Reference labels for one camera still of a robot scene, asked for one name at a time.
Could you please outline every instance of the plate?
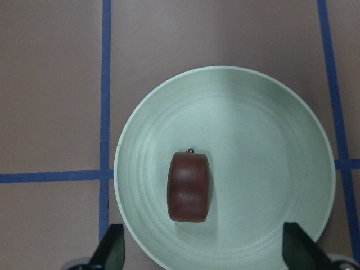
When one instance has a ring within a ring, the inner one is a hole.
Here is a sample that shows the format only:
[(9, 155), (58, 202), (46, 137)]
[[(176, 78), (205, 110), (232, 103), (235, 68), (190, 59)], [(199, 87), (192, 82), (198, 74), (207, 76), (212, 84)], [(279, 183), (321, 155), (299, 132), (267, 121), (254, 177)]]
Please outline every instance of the plate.
[[(175, 152), (206, 154), (211, 199), (203, 223), (167, 210)], [(116, 199), (139, 246), (165, 269), (286, 269), (282, 226), (316, 240), (329, 218), (335, 168), (318, 119), (262, 73), (211, 66), (179, 74), (137, 106), (114, 164)]]

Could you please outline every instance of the brown barrel-shaped object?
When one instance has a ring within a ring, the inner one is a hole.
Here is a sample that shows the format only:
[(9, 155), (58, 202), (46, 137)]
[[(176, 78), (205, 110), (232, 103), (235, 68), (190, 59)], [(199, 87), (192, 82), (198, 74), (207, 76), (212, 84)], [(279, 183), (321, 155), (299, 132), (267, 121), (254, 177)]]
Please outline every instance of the brown barrel-shaped object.
[(210, 173), (208, 158), (175, 153), (168, 175), (168, 212), (174, 221), (203, 222), (209, 211)]

